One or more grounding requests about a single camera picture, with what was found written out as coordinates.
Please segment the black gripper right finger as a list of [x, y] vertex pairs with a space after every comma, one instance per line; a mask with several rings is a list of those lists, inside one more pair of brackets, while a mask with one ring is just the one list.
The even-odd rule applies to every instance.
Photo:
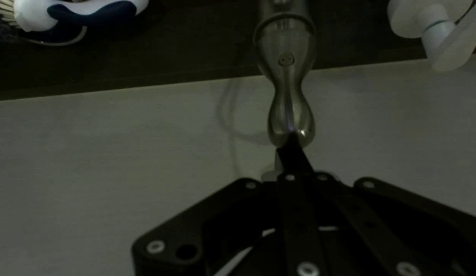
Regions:
[[320, 174], [331, 276], [476, 276], [476, 216], [375, 177]]

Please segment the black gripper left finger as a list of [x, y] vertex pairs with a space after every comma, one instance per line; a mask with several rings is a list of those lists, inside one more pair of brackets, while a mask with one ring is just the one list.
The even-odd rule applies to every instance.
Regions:
[[309, 196], [314, 168], [300, 142], [277, 148], [272, 180], [240, 177], [133, 243], [136, 276], [317, 276], [322, 245]]

